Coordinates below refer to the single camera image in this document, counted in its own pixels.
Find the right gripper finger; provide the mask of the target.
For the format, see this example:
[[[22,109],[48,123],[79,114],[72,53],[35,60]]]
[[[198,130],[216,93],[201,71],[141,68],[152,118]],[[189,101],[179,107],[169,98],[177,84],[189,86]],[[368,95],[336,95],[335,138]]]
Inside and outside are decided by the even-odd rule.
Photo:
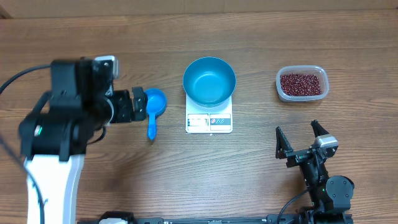
[[[277,140],[275,158],[285,159],[291,153],[293,153],[293,148],[291,147],[285,134],[282,132],[280,126],[276,127],[275,131],[276,131],[276,140]]]
[[[316,138],[322,135],[329,134],[329,132],[325,130],[317,120],[313,120],[311,122],[311,127]]]

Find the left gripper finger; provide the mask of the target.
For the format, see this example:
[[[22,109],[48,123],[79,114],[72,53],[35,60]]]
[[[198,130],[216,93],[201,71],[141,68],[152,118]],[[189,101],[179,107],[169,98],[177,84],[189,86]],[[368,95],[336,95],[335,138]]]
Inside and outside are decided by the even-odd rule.
[[[146,119],[146,105],[136,105],[134,108],[133,121],[143,121]]]
[[[135,106],[147,105],[147,95],[142,87],[140,86],[132,87],[132,93],[133,93],[133,103]]]

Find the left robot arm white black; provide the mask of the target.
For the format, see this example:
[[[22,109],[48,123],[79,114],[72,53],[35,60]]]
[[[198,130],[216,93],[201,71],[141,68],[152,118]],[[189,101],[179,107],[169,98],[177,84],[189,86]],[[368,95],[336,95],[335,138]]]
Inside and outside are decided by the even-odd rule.
[[[143,88],[113,88],[119,62],[112,56],[58,59],[51,89],[19,125],[29,171],[28,223],[75,223],[78,184],[94,133],[112,123],[146,118]]]

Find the blue plastic measuring scoop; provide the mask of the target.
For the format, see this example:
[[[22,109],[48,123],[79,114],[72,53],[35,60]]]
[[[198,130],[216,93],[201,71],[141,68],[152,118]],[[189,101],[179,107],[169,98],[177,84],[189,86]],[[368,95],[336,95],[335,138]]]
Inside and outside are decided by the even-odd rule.
[[[162,115],[167,107],[167,98],[164,92],[158,88],[151,88],[145,91],[148,97],[146,113],[149,117],[147,137],[153,141],[156,137],[156,118]]]

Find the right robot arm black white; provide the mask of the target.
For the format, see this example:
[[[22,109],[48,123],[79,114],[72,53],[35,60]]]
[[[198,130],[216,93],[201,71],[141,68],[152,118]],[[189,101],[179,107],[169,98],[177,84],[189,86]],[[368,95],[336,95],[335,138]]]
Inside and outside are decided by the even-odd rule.
[[[289,200],[280,210],[276,223],[353,223],[346,211],[351,208],[354,183],[342,176],[329,176],[325,167],[328,158],[335,155],[338,140],[325,130],[317,120],[311,122],[315,140],[307,149],[296,151],[290,145],[280,127],[276,127],[277,159],[286,159],[288,168],[298,166],[306,189]],[[302,207],[296,214],[285,214],[287,207],[305,194],[312,201],[310,207]]]

